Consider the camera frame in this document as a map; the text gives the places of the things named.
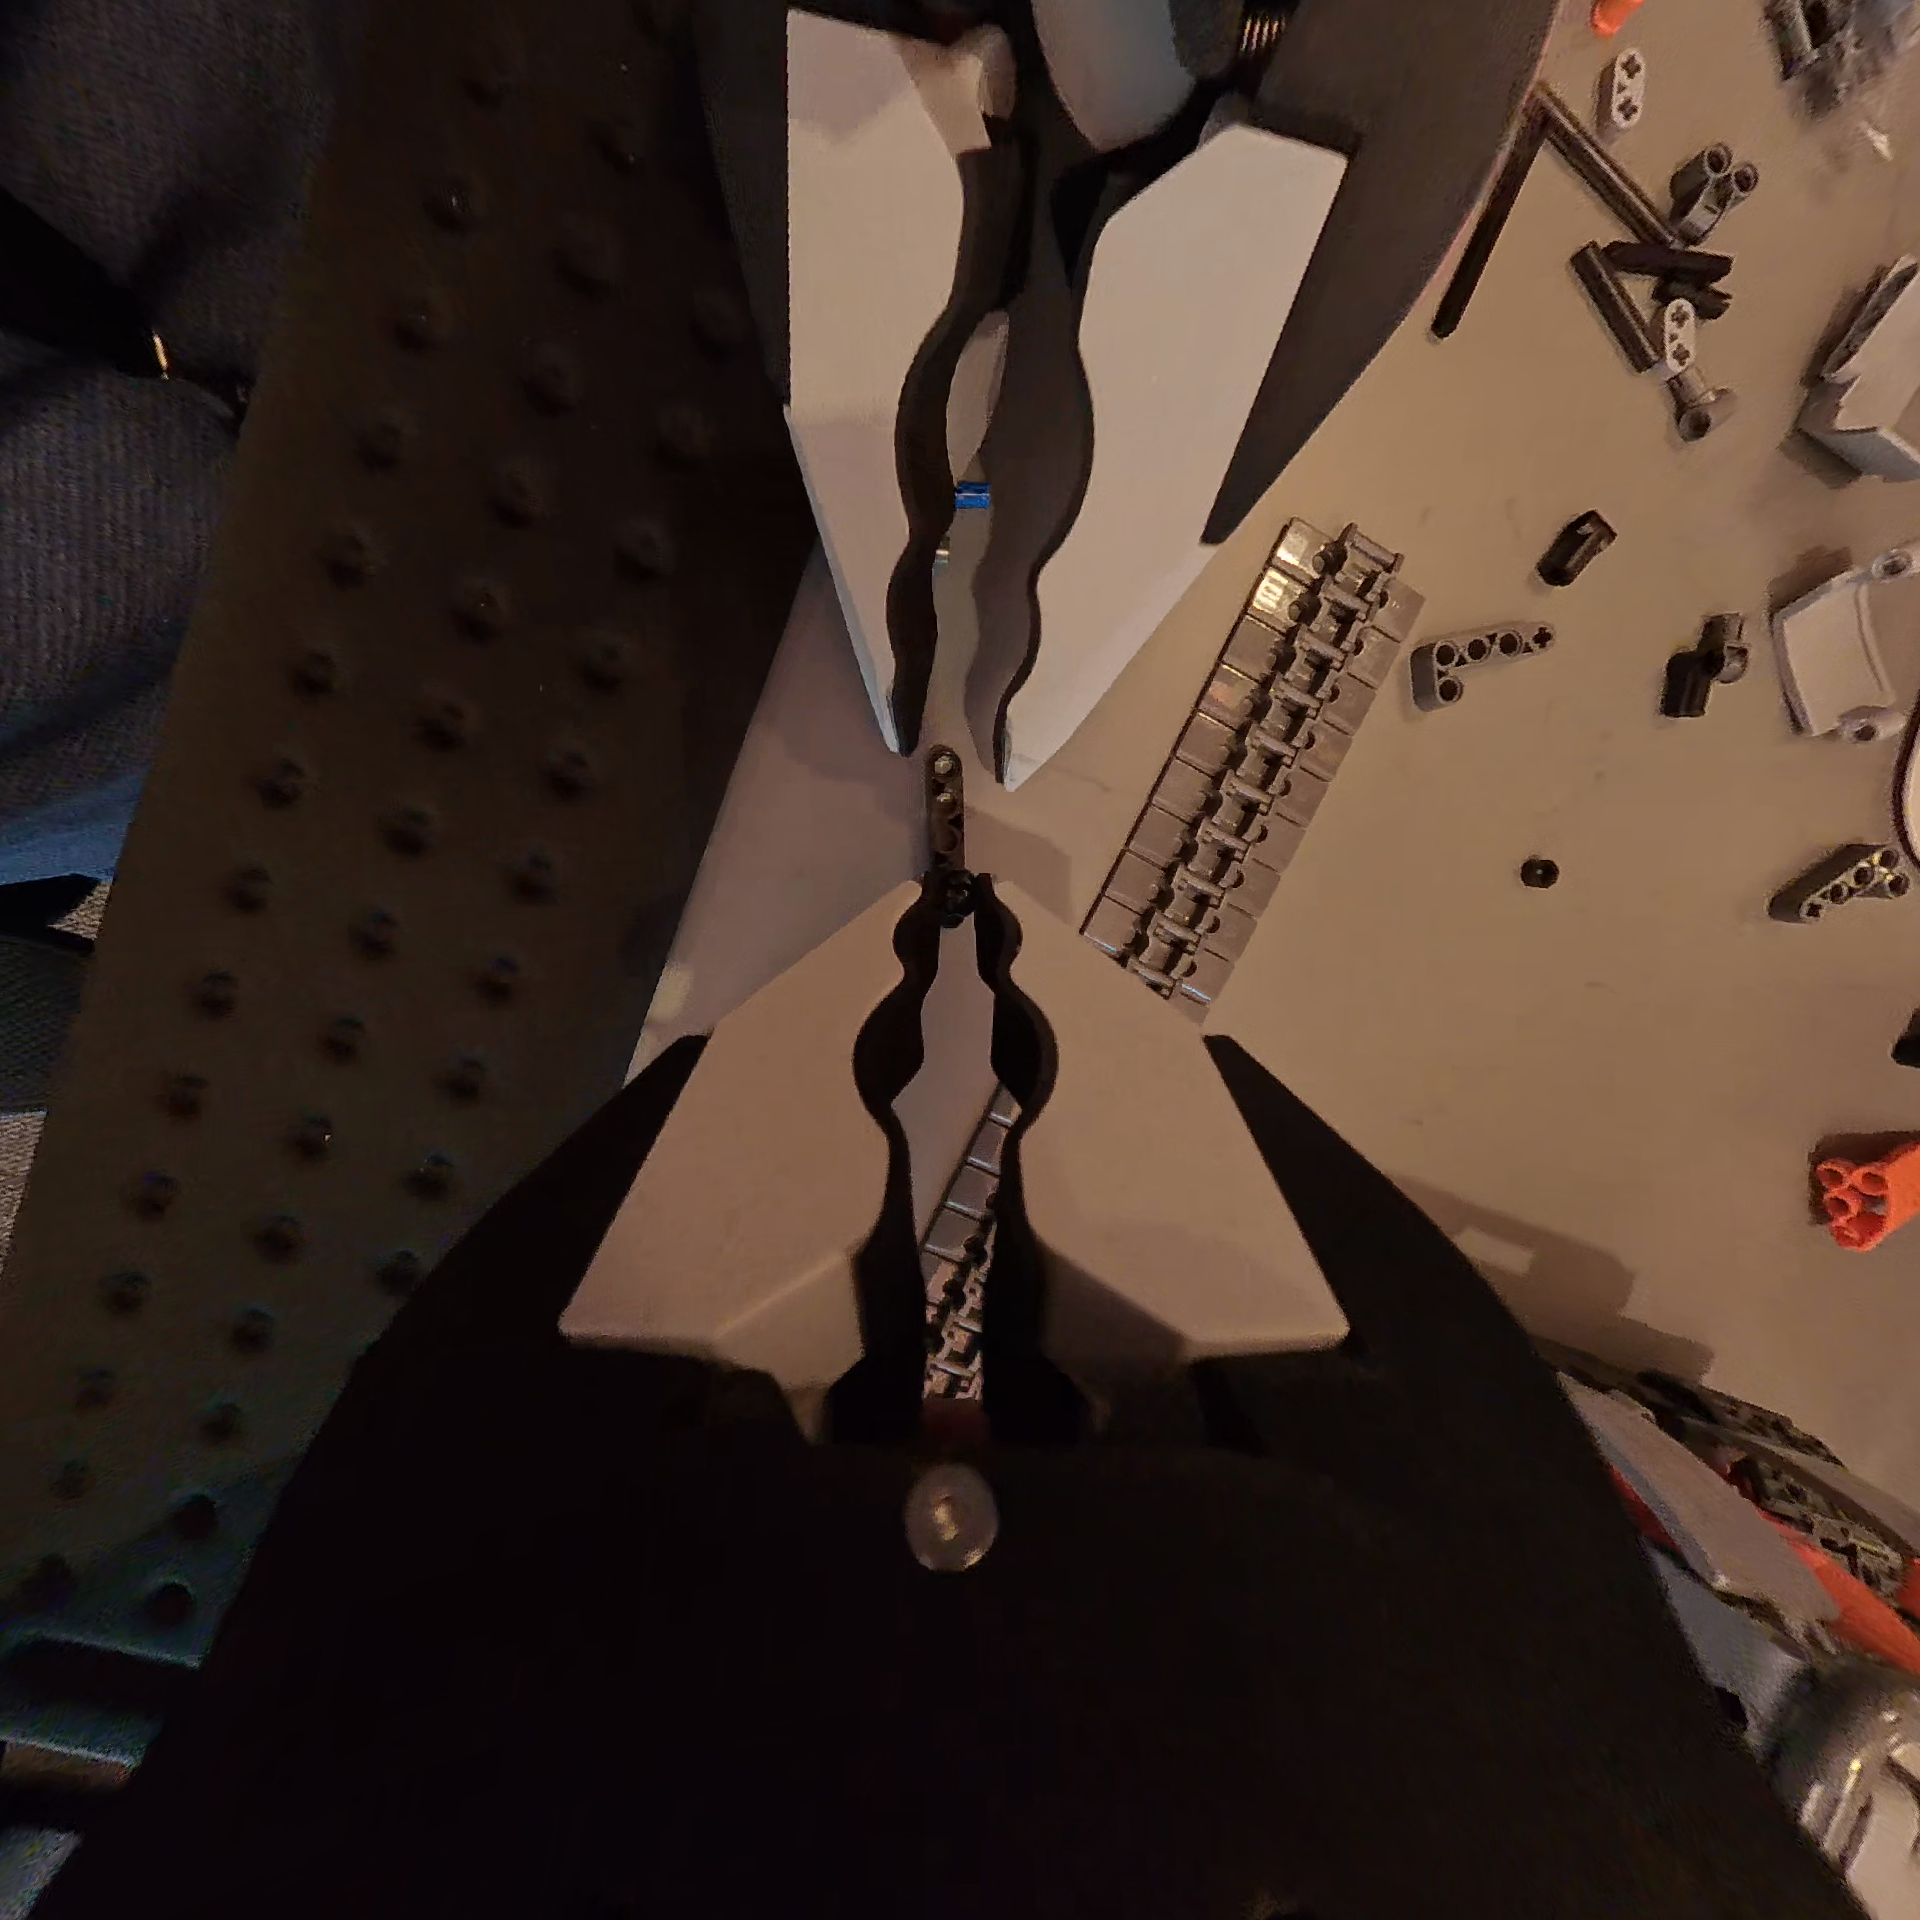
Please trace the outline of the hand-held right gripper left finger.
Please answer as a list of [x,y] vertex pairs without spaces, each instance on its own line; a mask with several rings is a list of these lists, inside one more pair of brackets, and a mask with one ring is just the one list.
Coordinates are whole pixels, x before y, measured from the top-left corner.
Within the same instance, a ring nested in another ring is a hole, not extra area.
[[925,1307],[909,1140],[939,883],[897,884],[699,1047],[580,1284],[576,1347],[772,1378],[832,1439],[920,1426]]

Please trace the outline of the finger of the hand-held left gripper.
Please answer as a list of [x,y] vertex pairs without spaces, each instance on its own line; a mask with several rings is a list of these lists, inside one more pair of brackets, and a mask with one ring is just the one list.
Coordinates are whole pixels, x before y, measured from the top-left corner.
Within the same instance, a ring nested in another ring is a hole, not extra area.
[[1336,207],[1348,155],[1208,124],[1017,319],[988,444],[972,714],[1017,791],[1207,569],[1231,458]]
[[787,11],[787,425],[880,737],[920,743],[933,562],[984,442],[1023,203],[1017,50]]

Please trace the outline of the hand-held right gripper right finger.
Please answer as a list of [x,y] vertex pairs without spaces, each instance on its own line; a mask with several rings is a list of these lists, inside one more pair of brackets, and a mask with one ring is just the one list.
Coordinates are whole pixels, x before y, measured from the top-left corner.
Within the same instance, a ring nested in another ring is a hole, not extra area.
[[983,1292],[983,1424],[1069,1448],[1093,1401],[1350,1330],[1196,1025],[1013,883],[974,880],[1014,1116]]

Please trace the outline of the black five-hole liftarm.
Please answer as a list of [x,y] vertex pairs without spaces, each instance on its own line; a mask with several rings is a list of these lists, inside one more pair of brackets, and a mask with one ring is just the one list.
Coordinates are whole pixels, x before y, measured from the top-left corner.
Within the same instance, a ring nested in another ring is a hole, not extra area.
[[960,928],[974,911],[975,879],[966,852],[966,778],[957,751],[935,743],[923,760],[928,867],[936,884],[942,927]]

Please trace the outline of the grey small pin connector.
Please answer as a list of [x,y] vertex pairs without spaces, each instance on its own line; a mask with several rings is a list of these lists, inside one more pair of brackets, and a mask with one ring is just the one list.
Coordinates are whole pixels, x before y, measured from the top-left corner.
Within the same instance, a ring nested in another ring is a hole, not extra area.
[[1710,145],[1671,176],[1668,228],[1678,244],[1697,250],[1718,221],[1760,186],[1760,167],[1721,143]]

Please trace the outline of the dark grey long bent liftarm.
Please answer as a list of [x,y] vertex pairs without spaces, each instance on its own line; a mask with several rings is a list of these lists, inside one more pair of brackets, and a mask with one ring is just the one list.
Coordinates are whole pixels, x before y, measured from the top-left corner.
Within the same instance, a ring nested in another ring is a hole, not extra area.
[[1476,675],[1543,656],[1551,648],[1555,627],[1543,623],[1462,632],[1422,642],[1408,656],[1409,699],[1419,714],[1453,709]]

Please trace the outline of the light grey holed curved panel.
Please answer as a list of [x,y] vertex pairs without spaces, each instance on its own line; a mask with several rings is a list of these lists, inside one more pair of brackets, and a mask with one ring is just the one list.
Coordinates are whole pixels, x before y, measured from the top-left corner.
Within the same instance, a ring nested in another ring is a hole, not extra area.
[[1860,293],[1844,330],[1817,367],[1793,433],[1859,475],[1918,477],[1905,420],[1918,397],[1918,259],[1896,256]]

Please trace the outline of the dark studded panel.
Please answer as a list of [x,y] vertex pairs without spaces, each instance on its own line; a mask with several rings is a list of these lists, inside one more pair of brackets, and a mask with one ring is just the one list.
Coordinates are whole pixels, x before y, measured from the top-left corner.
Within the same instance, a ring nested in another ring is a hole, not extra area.
[[372,5],[5,1314],[5,1664],[185,1668],[624,1072],[808,562],[702,5]]

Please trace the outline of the black axle pin connector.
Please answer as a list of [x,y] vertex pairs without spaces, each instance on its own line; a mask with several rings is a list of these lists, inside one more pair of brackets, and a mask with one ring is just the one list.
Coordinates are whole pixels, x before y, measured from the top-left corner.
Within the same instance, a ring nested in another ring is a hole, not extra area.
[[1750,649],[1741,612],[1710,616],[1692,648],[1668,656],[1660,714],[1668,720],[1703,717],[1721,685],[1743,679]]

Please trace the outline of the toy vehicle with orange wheels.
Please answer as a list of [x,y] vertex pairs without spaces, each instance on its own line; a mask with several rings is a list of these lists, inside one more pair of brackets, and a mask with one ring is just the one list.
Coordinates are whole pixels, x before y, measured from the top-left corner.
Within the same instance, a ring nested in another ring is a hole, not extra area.
[[1918,1517],[1782,1413],[1540,1341],[1695,1667],[1868,1915],[1918,1915]]

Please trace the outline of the orange curved toy piece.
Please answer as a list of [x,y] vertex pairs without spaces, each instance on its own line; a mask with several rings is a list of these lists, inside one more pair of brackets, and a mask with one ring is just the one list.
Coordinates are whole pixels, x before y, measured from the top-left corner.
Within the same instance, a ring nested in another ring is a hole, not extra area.
[[1817,1210],[1844,1252],[1872,1252],[1918,1219],[1918,1140],[1904,1138],[1865,1160],[1839,1154],[1813,1163]]

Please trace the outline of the dark grey short bent liftarm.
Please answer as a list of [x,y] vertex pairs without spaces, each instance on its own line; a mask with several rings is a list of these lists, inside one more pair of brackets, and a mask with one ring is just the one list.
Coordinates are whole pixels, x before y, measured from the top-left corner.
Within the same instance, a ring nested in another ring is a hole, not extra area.
[[1847,844],[1787,880],[1767,901],[1767,917],[1785,927],[1815,927],[1849,904],[1901,901],[1910,891],[1913,869],[1896,845]]

